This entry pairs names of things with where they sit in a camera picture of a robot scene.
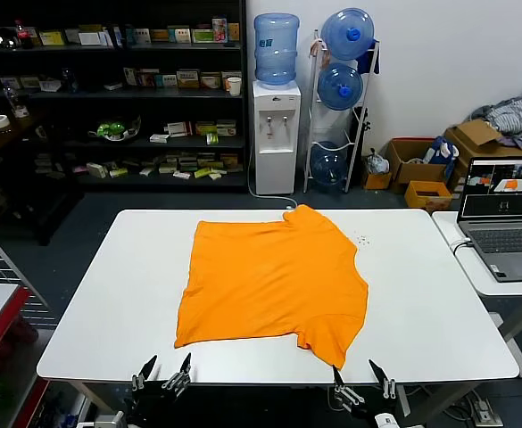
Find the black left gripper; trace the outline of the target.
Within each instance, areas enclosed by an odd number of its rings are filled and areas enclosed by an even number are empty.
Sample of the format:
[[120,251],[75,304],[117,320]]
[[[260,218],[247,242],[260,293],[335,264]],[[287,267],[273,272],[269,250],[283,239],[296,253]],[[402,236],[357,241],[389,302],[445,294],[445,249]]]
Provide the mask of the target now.
[[129,427],[158,427],[170,418],[168,413],[191,383],[191,354],[168,381],[149,381],[157,356],[151,357],[131,377],[131,397],[125,398],[126,421]]

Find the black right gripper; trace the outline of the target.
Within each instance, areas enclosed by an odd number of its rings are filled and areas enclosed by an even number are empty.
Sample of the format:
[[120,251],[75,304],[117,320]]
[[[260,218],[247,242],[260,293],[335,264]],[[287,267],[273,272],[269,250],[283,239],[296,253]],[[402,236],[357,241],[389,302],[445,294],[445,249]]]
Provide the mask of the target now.
[[[396,397],[396,382],[389,378],[384,369],[372,359],[369,365],[377,378],[384,398]],[[364,421],[368,427],[377,428],[399,428],[400,425],[395,417],[394,399],[381,398],[378,401],[367,402],[352,388],[344,383],[340,371],[332,366],[334,376],[333,398],[338,405],[337,409],[347,411],[352,417]]]

